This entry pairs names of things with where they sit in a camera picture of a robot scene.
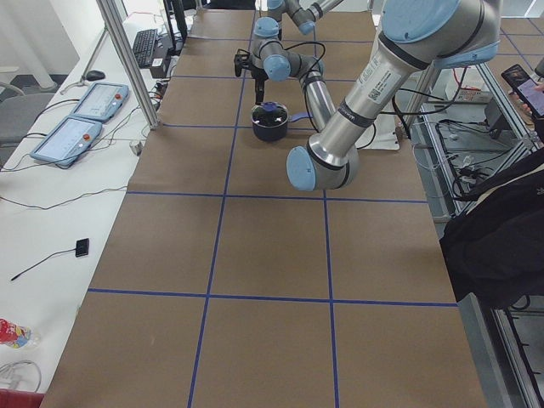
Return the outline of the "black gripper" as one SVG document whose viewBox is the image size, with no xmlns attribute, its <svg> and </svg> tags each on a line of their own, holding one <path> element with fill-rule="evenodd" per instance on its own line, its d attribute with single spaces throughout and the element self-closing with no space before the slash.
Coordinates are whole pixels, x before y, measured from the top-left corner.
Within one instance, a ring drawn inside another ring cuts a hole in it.
<svg viewBox="0 0 544 408">
<path fill-rule="evenodd" d="M 255 80 L 255 104 L 261 105 L 264 102 L 265 82 L 268 80 L 268 74 L 263 68 L 252 65 L 251 75 Z"/>
</svg>

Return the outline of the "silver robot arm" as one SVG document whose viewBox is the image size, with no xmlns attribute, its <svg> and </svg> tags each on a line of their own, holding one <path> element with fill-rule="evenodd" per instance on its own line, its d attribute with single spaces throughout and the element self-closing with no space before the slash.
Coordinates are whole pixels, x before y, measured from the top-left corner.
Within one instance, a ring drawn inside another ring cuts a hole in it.
<svg viewBox="0 0 544 408">
<path fill-rule="evenodd" d="M 277 22 L 280 34 L 283 29 L 283 15 L 286 14 L 298 30 L 307 35 L 315 29 L 318 20 L 342 2 L 343 0 L 319 0 L 304 8 L 298 0 L 268 0 L 267 16 Z"/>
<path fill-rule="evenodd" d="M 387 1 L 368 64 L 348 95 L 334 105 L 315 57 L 295 54 L 280 40 L 287 14 L 307 34 L 337 6 L 316 1 L 270 1 L 253 31 L 249 64 L 272 81 L 299 80 L 318 131 L 292 149 L 286 172 L 297 190 L 334 190 L 349 184 L 359 168 L 356 141 L 414 72 L 477 65 L 492 60 L 500 43 L 500 1 Z"/>
</svg>

